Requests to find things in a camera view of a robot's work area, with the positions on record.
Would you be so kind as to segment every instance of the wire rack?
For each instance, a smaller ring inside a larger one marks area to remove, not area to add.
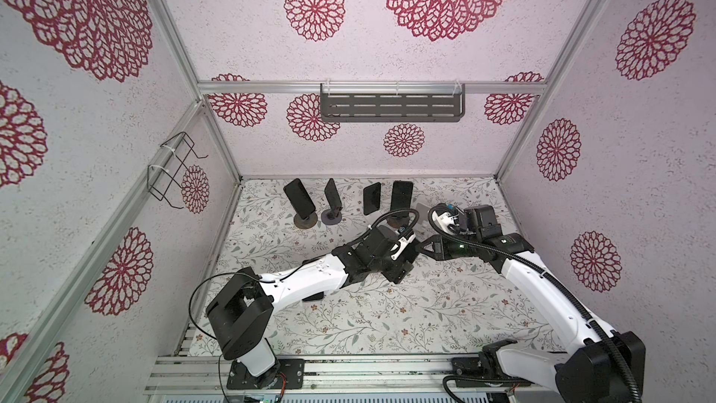
[[[179,151],[183,143],[188,147],[188,150],[186,151],[186,154],[184,154],[184,156],[180,157],[179,154],[177,154],[177,151]],[[151,164],[147,166],[147,191],[151,193],[152,196],[157,198],[157,200],[166,201],[174,209],[184,209],[184,207],[178,207],[172,204],[167,197],[167,192],[171,188],[172,184],[176,184],[177,187],[179,187],[180,189],[182,188],[181,184],[177,182],[176,176],[179,174],[179,172],[183,170],[189,170],[189,167],[185,163],[186,159],[189,157],[190,154],[193,154],[194,157],[196,157],[197,159],[206,159],[207,157],[209,157],[208,154],[206,156],[199,156],[198,154],[196,154],[196,151],[194,151],[194,146],[195,143],[191,139],[189,134],[184,131],[176,133],[176,135],[172,136],[160,145],[161,148],[166,148],[171,151],[172,155],[169,157],[169,159],[167,159],[167,161],[164,162],[163,165]],[[176,171],[174,171],[174,173],[172,173],[167,168],[171,159],[177,159],[179,161],[179,165],[177,165],[177,169]],[[154,173],[157,170],[159,171],[159,174],[155,175],[154,180],[152,180],[152,176],[154,176]],[[167,183],[167,186],[164,187],[164,190],[161,190],[161,187],[157,188],[157,183],[164,176],[167,176],[169,178],[169,182]]]

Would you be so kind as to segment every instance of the gray slotted shelf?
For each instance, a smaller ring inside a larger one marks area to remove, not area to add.
[[[485,392],[455,392],[465,403],[488,403]],[[249,397],[261,398],[258,394],[247,394]],[[264,396],[273,401],[275,394]],[[221,403],[223,396],[173,395],[166,396],[163,403]],[[413,394],[286,394],[282,403],[454,403],[447,394],[431,392],[415,392]]]
[[[331,94],[321,85],[321,119],[337,123],[460,121],[465,85],[454,94]]]

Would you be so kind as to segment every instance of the table surface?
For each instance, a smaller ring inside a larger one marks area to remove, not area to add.
[[[251,266],[256,273],[282,271],[302,260],[330,253],[353,240],[389,210],[396,179],[336,178],[343,201],[343,221],[326,226],[320,213],[328,205],[327,179],[303,179],[317,207],[318,224],[293,225],[294,210],[283,193],[288,179],[253,179],[244,183],[236,214],[224,240],[215,273]],[[402,179],[415,183],[412,201],[461,207],[489,204],[503,233],[516,231],[514,220],[494,179]],[[381,208],[363,215],[363,188],[382,183]],[[433,234],[416,228],[417,239]],[[334,291],[314,303],[299,302],[271,318],[266,337],[275,354],[469,353],[502,338],[530,343],[535,349],[560,350],[552,328],[524,295],[477,258],[435,262],[420,255],[399,285],[372,274],[364,282]],[[228,281],[211,282],[206,304]],[[202,315],[199,326],[211,333]],[[216,356],[213,339],[197,333],[190,356]]]

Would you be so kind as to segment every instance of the black smartphone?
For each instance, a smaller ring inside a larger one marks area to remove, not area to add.
[[[286,193],[293,209],[301,218],[307,219],[311,213],[316,211],[316,206],[300,179],[296,178],[289,182],[283,188],[283,192]]]
[[[412,200],[412,182],[395,181],[393,182],[393,193],[390,197],[390,210],[405,209],[410,207]],[[396,218],[407,217],[407,212],[396,215]]]
[[[380,182],[363,189],[363,215],[370,215],[380,209]]]

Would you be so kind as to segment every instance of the black mounting plate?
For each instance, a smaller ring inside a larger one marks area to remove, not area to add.
[[[305,359],[279,359],[279,372],[286,375],[286,389],[301,389],[304,385]],[[226,389],[232,391],[255,390],[255,385],[248,378],[251,377],[246,366],[238,361],[231,363],[231,369],[226,381]],[[264,389],[280,390],[283,386],[282,378],[277,374],[276,379]]]

